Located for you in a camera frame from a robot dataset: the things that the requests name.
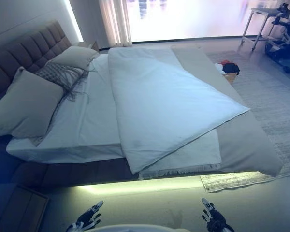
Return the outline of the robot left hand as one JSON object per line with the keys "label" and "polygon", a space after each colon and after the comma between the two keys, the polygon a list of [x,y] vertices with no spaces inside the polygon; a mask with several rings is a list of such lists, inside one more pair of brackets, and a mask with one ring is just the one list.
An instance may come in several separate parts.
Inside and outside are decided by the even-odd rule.
{"label": "robot left hand", "polygon": [[97,212],[102,207],[103,203],[104,201],[99,201],[97,204],[89,208],[76,220],[76,222],[69,225],[66,231],[84,232],[90,229],[94,229],[96,225],[101,222],[101,214]]}

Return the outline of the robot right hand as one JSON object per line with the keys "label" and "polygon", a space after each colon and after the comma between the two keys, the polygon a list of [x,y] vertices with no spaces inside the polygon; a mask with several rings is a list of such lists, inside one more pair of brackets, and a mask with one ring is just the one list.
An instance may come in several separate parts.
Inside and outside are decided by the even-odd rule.
{"label": "robot right hand", "polygon": [[227,232],[225,228],[226,219],[215,209],[214,205],[207,201],[206,198],[201,199],[205,209],[203,210],[202,219],[206,222],[206,228],[209,232]]}

